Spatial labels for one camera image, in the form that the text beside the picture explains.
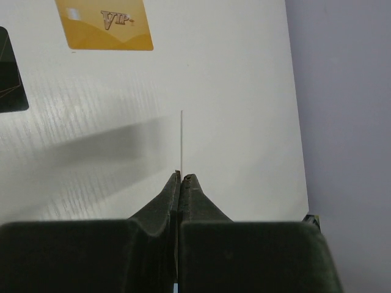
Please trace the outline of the black VIP card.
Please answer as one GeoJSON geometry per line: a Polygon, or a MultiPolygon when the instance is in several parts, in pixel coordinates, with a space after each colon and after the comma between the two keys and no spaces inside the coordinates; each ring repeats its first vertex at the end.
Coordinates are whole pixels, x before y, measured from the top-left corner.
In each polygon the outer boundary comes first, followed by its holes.
{"type": "Polygon", "coordinates": [[[26,92],[16,62],[9,34],[1,27],[0,61],[0,110],[1,113],[29,109],[26,92]]]}

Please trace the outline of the gold card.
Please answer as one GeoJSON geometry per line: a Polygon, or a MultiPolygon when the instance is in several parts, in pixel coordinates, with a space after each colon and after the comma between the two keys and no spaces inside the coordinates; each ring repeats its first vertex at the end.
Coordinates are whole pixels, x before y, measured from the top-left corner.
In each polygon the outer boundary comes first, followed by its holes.
{"type": "Polygon", "coordinates": [[[142,0],[57,0],[71,49],[153,50],[142,0]]]}

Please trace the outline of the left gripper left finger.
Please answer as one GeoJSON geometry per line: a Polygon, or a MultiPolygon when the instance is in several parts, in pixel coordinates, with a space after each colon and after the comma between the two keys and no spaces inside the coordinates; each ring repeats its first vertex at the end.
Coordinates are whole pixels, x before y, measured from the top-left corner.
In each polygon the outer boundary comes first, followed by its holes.
{"type": "Polygon", "coordinates": [[[132,217],[1,226],[2,292],[172,292],[180,172],[132,217]]]}

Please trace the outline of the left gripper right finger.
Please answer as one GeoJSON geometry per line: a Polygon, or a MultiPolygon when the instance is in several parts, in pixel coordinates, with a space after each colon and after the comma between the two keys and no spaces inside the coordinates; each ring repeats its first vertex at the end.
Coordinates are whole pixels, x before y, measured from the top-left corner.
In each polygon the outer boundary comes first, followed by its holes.
{"type": "Polygon", "coordinates": [[[307,222],[235,222],[185,176],[178,208],[180,292],[342,292],[327,242],[307,222]]]}

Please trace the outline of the aluminium side rail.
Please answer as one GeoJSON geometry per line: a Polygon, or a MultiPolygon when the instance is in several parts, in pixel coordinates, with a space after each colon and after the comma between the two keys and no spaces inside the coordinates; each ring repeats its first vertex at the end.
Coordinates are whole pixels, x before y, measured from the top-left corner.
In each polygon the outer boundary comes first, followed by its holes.
{"type": "Polygon", "coordinates": [[[303,222],[311,224],[311,225],[315,225],[319,230],[321,230],[320,218],[318,215],[307,214],[304,217],[303,222]]]}

